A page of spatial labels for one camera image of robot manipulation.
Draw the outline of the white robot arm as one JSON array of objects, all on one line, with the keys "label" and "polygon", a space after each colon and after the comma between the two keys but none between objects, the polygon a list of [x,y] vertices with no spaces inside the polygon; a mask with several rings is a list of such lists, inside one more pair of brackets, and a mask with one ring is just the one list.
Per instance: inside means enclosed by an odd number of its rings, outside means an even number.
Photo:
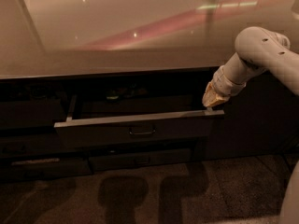
[{"label": "white robot arm", "polygon": [[299,95],[299,55],[290,51],[285,35],[249,27],[235,39],[235,54],[218,68],[207,84],[202,103],[213,107],[237,96],[253,77],[269,71],[292,93]]}]

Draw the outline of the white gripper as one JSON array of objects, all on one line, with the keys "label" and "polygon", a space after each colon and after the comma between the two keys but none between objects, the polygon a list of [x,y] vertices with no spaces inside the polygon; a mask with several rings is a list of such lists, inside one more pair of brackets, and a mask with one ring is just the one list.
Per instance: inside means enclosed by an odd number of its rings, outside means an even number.
[{"label": "white gripper", "polygon": [[235,84],[224,74],[223,65],[214,73],[212,81],[210,81],[202,98],[204,107],[214,107],[226,103],[230,97],[237,96],[246,84]]}]

